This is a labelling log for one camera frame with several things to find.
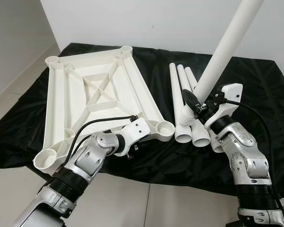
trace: white tube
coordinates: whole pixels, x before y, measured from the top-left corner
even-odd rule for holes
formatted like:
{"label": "white tube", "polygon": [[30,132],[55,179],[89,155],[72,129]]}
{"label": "white tube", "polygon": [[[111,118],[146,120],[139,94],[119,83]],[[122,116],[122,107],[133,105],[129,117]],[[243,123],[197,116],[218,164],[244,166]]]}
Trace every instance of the white tube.
{"label": "white tube", "polygon": [[189,85],[191,87],[191,90],[193,91],[195,87],[197,86],[197,80],[195,79],[195,76],[193,72],[191,71],[190,67],[186,67],[185,69],[186,77],[188,79]]}
{"label": "white tube", "polygon": [[204,125],[199,120],[195,120],[193,122],[191,129],[194,146],[205,147],[210,144],[208,131],[204,128]]}
{"label": "white tube", "polygon": [[216,139],[216,134],[209,130],[209,136],[210,136],[210,145],[212,146],[212,149],[215,153],[223,153],[223,149],[221,147],[221,143]]}
{"label": "white tube", "polygon": [[190,127],[179,123],[180,110],[182,109],[184,104],[181,95],[177,70],[174,63],[169,64],[169,71],[170,71],[171,91],[172,91],[172,99],[174,104],[175,123],[176,123],[175,139],[179,143],[187,143],[191,141],[192,136],[191,136]]}
{"label": "white tube", "polygon": [[194,89],[203,104],[230,61],[264,0],[242,0],[223,38]]}
{"label": "white tube", "polygon": [[[183,65],[178,65],[177,69],[182,89],[187,89],[189,91],[192,91],[189,82],[187,80]],[[189,108],[188,105],[185,104],[185,106],[183,106],[181,109],[181,115],[179,117],[180,123],[184,125],[191,125],[194,120],[195,120],[194,112]]]}

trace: white plastic tray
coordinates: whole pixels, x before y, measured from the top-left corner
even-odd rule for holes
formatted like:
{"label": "white plastic tray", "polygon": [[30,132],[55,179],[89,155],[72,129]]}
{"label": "white plastic tray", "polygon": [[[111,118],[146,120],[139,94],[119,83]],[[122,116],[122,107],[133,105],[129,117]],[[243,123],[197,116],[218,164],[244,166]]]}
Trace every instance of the white plastic tray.
{"label": "white plastic tray", "polygon": [[[86,122],[109,117],[138,115],[151,134],[145,140],[169,141],[175,131],[163,119],[132,57],[132,47],[46,58],[49,83],[43,149],[34,165],[52,173],[66,158],[73,137]],[[129,120],[98,122],[78,137],[108,129],[118,130]]]}

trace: black fabric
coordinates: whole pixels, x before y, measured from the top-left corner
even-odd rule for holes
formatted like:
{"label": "black fabric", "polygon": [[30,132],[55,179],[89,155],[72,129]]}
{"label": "black fabric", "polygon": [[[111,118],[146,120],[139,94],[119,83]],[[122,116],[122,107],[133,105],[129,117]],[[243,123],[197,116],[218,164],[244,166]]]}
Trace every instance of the black fabric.
{"label": "black fabric", "polygon": [[[115,49],[111,46],[70,44],[61,56]],[[174,123],[169,63],[191,67],[199,79],[210,55],[133,48],[133,58],[164,119]],[[31,163],[42,149],[47,99],[46,69],[31,88],[0,120],[0,168]],[[243,84],[242,103],[254,107],[267,122],[273,137],[276,186],[284,197],[284,77],[273,61],[233,57],[217,85]],[[233,114],[258,141],[268,157],[267,141],[260,121],[239,107]],[[109,156],[102,172],[149,183],[185,185],[212,192],[236,194],[229,162],[225,154],[216,154],[210,146],[196,148],[151,140],[139,144],[134,158]]]}

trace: floor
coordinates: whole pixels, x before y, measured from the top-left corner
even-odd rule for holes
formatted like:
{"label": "floor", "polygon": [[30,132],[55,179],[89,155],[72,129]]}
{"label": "floor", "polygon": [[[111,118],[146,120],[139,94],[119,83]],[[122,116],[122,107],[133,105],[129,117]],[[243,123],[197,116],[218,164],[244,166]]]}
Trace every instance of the floor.
{"label": "floor", "polygon": [[[50,52],[58,55],[57,47]],[[46,68],[40,62],[0,104],[0,118]],[[44,180],[26,167],[0,169],[0,226],[9,227]],[[79,199],[68,227],[224,227],[237,220],[237,198],[203,190],[141,183],[98,174]]]}

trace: cable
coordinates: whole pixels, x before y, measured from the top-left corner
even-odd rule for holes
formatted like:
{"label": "cable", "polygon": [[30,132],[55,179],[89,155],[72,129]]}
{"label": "cable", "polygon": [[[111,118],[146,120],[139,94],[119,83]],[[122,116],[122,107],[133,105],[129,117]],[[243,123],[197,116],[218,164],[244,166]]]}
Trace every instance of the cable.
{"label": "cable", "polygon": [[88,135],[88,136],[84,137],[84,138],[79,142],[79,144],[76,146],[74,152],[73,152],[72,155],[71,155],[72,157],[74,156],[74,154],[76,154],[76,152],[77,152],[77,150],[79,149],[79,147],[81,146],[81,144],[82,144],[85,140],[87,140],[90,136],[91,136],[91,135]]}
{"label": "cable", "polygon": [[74,139],[72,140],[70,150],[69,150],[69,152],[67,154],[67,157],[66,157],[66,159],[65,159],[65,161],[64,161],[62,166],[64,166],[70,160],[71,154],[72,154],[72,150],[74,149],[74,146],[75,146],[75,143],[77,141],[77,138],[79,137],[79,135],[83,131],[83,129],[85,129],[87,126],[89,126],[90,124],[93,124],[93,123],[107,122],[107,121],[114,121],[114,120],[123,120],[123,119],[136,119],[136,116],[131,115],[131,116],[126,116],[126,117],[103,118],[103,119],[93,120],[93,121],[90,121],[90,122],[87,122],[86,124],[84,124],[81,128],[79,128],[79,130],[76,133]]}
{"label": "cable", "polygon": [[266,135],[267,135],[267,139],[268,139],[268,151],[269,151],[269,159],[270,159],[270,179],[271,179],[271,183],[272,183],[272,187],[273,187],[273,191],[275,194],[275,200],[276,203],[279,207],[279,209],[282,211],[283,213],[283,217],[284,217],[284,208],[277,196],[277,190],[276,190],[276,186],[275,186],[275,164],[274,164],[274,150],[272,148],[272,139],[271,139],[271,134],[270,134],[270,130],[264,120],[264,118],[262,117],[261,114],[259,114],[259,112],[257,110],[255,110],[254,108],[250,107],[249,105],[243,104],[243,103],[238,103],[238,102],[234,102],[234,101],[230,101],[227,100],[226,98],[217,98],[218,101],[221,101],[223,103],[229,103],[229,104],[234,104],[234,105],[238,105],[238,106],[242,106],[246,109],[251,110],[253,113],[255,113],[257,115],[257,117],[260,119],[262,126],[264,127],[265,131],[266,131]]}

